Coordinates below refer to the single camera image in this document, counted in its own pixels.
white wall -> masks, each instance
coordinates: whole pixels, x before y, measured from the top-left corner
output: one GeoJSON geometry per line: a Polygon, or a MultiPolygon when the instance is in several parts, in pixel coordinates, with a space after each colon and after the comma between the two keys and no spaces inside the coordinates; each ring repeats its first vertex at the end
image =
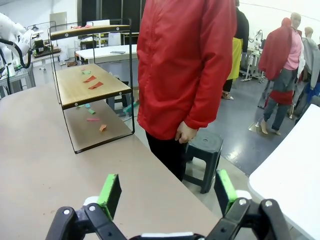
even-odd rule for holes
{"type": "MultiPolygon", "coordinates": [[[[77,0],[17,0],[0,6],[0,12],[24,27],[49,22],[50,14],[61,12],[67,12],[67,23],[78,21],[77,0]]],[[[58,41],[59,46],[68,48],[70,57],[74,55],[74,40],[72,37],[58,41]]]]}
{"type": "Polygon", "coordinates": [[[264,39],[270,32],[281,26],[285,17],[290,18],[292,12],[297,12],[302,15],[299,30],[302,31],[303,37],[305,27],[312,27],[314,30],[312,39],[319,43],[319,0],[240,0],[239,10],[249,21],[250,34],[262,29],[264,39]]]}

wooden shelf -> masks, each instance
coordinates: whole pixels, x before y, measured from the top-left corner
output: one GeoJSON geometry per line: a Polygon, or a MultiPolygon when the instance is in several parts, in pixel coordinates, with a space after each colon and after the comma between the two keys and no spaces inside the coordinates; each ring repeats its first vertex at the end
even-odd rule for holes
{"type": "Polygon", "coordinates": [[[95,114],[89,113],[89,108],[85,106],[73,107],[64,111],[75,152],[92,145],[103,145],[132,133],[104,100],[92,102],[90,106],[95,114]],[[100,121],[87,121],[87,118],[99,118],[100,121]],[[107,130],[103,132],[99,131],[102,124],[107,125],[107,130]]]}
{"type": "Polygon", "coordinates": [[[132,92],[129,86],[96,64],[68,67],[57,71],[56,76],[63,110],[132,92]],[[91,71],[91,74],[83,74],[82,69],[91,71]],[[96,79],[84,83],[91,76],[95,76],[96,79]],[[89,89],[98,82],[103,85],[96,89],[89,89]]]}
{"type": "Polygon", "coordinates": [[[51,32],[51,40],[59,40],[72,38],[80,35],[90,35],[90,34],[100,34],[108,32],[119,32],[119,31],[129,31],[130,25],[104,25],[104,26],[92,26],[92,27],[82,27],[82,28],[71,28],[61,31],[51,32]]]}

person in background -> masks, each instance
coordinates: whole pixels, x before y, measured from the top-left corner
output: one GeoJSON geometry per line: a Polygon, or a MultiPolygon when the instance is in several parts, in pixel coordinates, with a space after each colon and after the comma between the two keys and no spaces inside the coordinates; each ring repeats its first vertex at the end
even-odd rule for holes
{"type": "Polygon", "coordinates": [[[304,45],[297,29],[301,23],[298,13],[291,14],[291,26],[282,26],[271,32],[264,45],[259,69],[273,81],[272,91],[264,109],[261,130],[268,134],[267,121],[278,105],[272,129],[280,135],[279,129],[292,101],[296,79],[305,67],[304,45]]]}
{"type": "Polygon", "coordinates": [[[180,180],[185,146],[216,119],[232,68],[235,0],[148,0],[137,43],[139,112],[151,152],[180,180]]]}
{"type": "MultiPolygon", "coordinates": [[[[242,52],[246,53],[248,51],[248,42],[249,42],[249,21],[246,18],[246,15],[239,10],[239,0],[235,0],[235,6],[236,6],[236,21],[237,21],[237,28],[234,38],[236,39],[242,39],[243,45],[242,45],[242,52]]],[[[234,79],[229,79],[225,81],[225,84],[223,85],[223,92],[222,92],[222,98],[227,100],[233,100],[234,98],[230,95],[232,83],[234,79]]]]}

